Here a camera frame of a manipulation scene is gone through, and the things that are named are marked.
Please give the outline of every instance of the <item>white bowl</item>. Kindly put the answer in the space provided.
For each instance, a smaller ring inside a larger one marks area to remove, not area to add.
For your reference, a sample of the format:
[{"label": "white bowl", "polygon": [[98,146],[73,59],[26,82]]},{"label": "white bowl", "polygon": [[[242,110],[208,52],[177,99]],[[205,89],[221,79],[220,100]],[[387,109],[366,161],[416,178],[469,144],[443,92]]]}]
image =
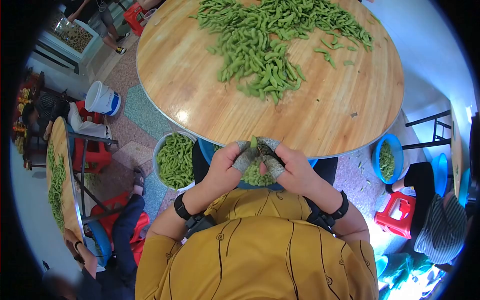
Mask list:
[{"label": "white bowl", "polygon": [[[178,131],[177,133],[181,134],[181,135],[185,135],[186,137],[188,137],[189,139],[192,140],[193,143],[195,143],[197,141],[197,138],[193,135],[191,135],[190,133],[188,132],[183,132],[183,131]],[[171,133],[167,133],[165,134],[159,141],[158,143],[156,144],[155,146],[155,149],[153,150],[153,157],[152,157],[152,164],[153,164],[153,172],[155,172],[156,174],[156,177],[158,178],[158,180],[160,180],[160,182],[167,186],[163,181],[162,179],[160,178],[160,167],[158,165],[158,163],[156,162],[156,155],[158,154],[158,152],[160,152],[160,149],[162,149],[163,145],[165,145],[166,141],[165,139],[167,138],[167,136],[171,136],[173,134],[173,132]],[[192,181],[192,183],[190,183],[189,185],[187,185],[186,187],[184,188],[181,188],[181,189],[178,189],[178,191],[186,191],[188,190],[189,188],[191,188],[192,186],[195,185],[195,180]]]}]

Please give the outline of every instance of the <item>tiled floor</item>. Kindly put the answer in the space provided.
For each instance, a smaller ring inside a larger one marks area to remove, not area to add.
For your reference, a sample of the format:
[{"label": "tiled floor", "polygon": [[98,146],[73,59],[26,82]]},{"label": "tiled floor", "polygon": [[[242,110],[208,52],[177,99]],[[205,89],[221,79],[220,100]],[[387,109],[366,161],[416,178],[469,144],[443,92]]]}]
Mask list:
[{"label": "tiled floor", "polygon": [[[178,127],[153,106],[139,85],[135,63],[138,38],[131,37],[131,39],[128,42],[129,49],[118,62],[106,63],[105,66],[111,69],[104,80],[105,84],[122,97],[118,113],[113,117],[107,117],[107,123],[111,126],[113,136],[119,144],[110,149],[113,153],[112,163],[104,168],[101,174],[93,176],[88,185],[101,201],[105,201],[123,191],[131,191],[132,168],[141,166],[147,176],[144,210],[152,222],[178,194],[160,183],[152,172],[153,149],[164,133],[177,130]],[[406,122],[404,114],[401,113],[389,133],[399,137],[402,144],[418,143],[412,128],[405,127]],[[384,185],[376,177],[372,168],[373,147],[374,145],[370,145],[338,158],[334,187],[344,190],[352,203],[362,212],[370,229],[372,246],[376,254],[382,254],[395,252],[406,240],[382,232],[373,223],[375,212],[383,209],[388,197],[384,194]],[[410,163],[425,160],[425,155],[419,149],[407,150],[404,154],[405,168]]]}]

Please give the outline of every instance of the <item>sandal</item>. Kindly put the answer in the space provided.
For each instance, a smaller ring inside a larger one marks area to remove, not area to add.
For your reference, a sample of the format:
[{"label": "sandal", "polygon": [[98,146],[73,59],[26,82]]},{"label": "sandal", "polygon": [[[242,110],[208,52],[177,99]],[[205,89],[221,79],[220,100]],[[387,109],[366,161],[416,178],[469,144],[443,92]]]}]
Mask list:
[{"label": "sandal", "polygon": [[142,196],[145,196],[145,187],[144,187],[145,174],[144,174],[144,171],[142,169],[140,169],[139,167],[134,167],[133,172],[135,173],[135,178],[133,179],[133,185],[138,185],[139,187],[141,187],[143,189]]}]

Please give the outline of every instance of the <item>striped shirt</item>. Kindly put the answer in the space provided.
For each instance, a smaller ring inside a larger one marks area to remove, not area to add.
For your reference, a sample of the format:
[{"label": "striped shirt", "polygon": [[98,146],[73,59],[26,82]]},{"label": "striped shirt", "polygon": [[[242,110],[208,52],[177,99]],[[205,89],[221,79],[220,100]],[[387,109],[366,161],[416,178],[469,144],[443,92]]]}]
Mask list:
[{"label": "striped shirt", "polygon": [[70,105],[67,99],[43,92],[36,103],[39,118],[55,122],[58,117],[68,118]]},{"label": "striped shirt", "polygon": [[446,264],[458,255],[467,230],[467,214],[456,196],[452,195],[445,207],[443,202],[435,194],[414,246],[416,252],[424,253],[434,264]]}]

